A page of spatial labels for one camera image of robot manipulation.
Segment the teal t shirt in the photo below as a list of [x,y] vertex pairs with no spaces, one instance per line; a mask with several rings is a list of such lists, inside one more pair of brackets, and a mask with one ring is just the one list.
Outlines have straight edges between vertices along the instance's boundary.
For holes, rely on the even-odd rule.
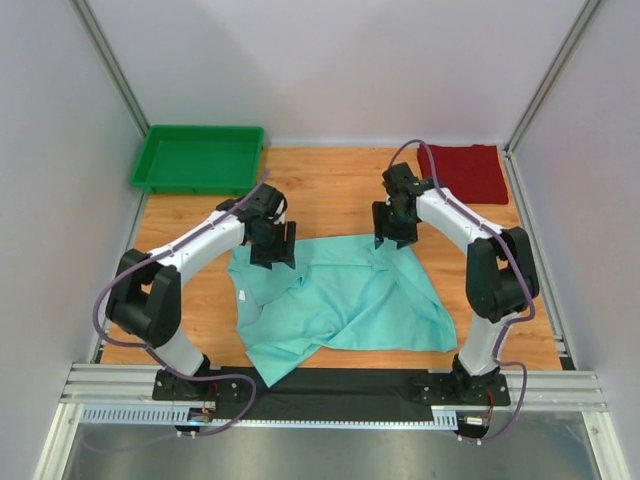
[[300,240],[295,265],[251,264],[236,247],[227,272],[236,293],[236,330],[263,382],[272,387],[320,348],[449,352],[454,322],[410,248],[372,235]]

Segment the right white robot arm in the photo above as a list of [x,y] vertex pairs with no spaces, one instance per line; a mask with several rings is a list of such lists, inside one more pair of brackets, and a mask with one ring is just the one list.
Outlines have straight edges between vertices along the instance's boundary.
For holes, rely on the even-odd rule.
[[485,375],[501,366],[500,352],[512,324],[524,310],[535,315],[539,284],[528,234],[505,229],[463,205],[447,188],[414,181],[384,185],[386,199],[372,205],[374,242],[398,249],[418,240],[426,223],[465,254],[465,293],[473,315],[467,339],[457,355],[460,372],[450,379],[452,395],[470,404],[484,395]]

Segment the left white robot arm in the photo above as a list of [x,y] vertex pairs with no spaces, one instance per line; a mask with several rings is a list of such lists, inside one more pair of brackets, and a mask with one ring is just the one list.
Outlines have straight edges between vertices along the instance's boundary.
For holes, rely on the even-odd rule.
[[208,358],[181,327],[185,285],[213,260],[246,244],[253,264],[293,268],[296,223],[285,220],[286,210],[281,193],[227,200],[176,240],[149,252],[127,251],[100,296],[106,318],[138,339],[129,346],[146,350],[175,375],[175,388],[186,400],[203,399],[211,378]]

